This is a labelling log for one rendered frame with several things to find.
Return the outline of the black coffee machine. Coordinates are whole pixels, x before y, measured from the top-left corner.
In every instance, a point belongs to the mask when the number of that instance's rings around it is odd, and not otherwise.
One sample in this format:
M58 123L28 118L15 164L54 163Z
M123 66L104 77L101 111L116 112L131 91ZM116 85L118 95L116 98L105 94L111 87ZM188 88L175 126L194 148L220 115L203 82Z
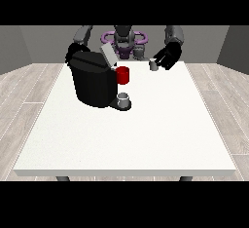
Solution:
M79 51L67 65L71 70L79 101L91 107L113 107L120 111L131 108L130 100L126 108L118 105L118 67L109 67L102 53Z

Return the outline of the small grey cup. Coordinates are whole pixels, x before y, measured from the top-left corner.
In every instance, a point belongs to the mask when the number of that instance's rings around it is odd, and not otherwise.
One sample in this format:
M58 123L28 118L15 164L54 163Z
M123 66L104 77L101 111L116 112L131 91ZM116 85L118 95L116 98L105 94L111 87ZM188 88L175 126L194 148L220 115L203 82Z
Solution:
M129 96L127 93L119 93L117 95L118 105L120 108L126 108L129 105Z

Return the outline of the pale grey machine lid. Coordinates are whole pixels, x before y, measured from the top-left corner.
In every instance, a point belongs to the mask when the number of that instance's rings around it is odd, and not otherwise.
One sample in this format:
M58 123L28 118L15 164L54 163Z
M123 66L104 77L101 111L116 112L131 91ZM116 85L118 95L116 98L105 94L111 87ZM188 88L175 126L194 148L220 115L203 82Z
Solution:
M100 47L101 53L104 55L108 65L113 67L117 62L118 58L110 43L106 43Z

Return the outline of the small grey coffee pod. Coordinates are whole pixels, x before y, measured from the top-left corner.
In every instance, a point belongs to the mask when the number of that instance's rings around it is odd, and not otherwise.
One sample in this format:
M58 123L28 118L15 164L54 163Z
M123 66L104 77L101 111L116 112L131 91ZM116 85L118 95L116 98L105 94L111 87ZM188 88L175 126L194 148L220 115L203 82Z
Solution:
M156 60L154 58L150 58L149 65L150 65L151 71L158 71L159 70L159 67L157 66Z

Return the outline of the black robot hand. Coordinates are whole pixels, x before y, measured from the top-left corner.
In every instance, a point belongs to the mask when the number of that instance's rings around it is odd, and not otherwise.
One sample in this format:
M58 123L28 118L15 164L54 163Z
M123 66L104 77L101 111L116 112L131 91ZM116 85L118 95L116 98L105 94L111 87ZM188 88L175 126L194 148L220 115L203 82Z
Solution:
M72 43L68 47L68 51L67 51L67 54L65 56L65 62L68 63L70 61L70 59L72 58L72 56L79 51L89 52L89 48L87 46L85 46L84 44Z
M163 49L154 55L157 66L169 70L182 55L181 45L177 42L169 42Z

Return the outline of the red pod holder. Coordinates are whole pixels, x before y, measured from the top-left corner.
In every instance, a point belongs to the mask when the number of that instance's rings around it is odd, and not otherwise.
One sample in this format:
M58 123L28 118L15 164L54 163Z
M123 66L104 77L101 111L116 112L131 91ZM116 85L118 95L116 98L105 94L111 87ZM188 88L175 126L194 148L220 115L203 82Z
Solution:
M126 66L119 66L116 69L117 73L117 83L120 85L125 85L129 82L129 68Z

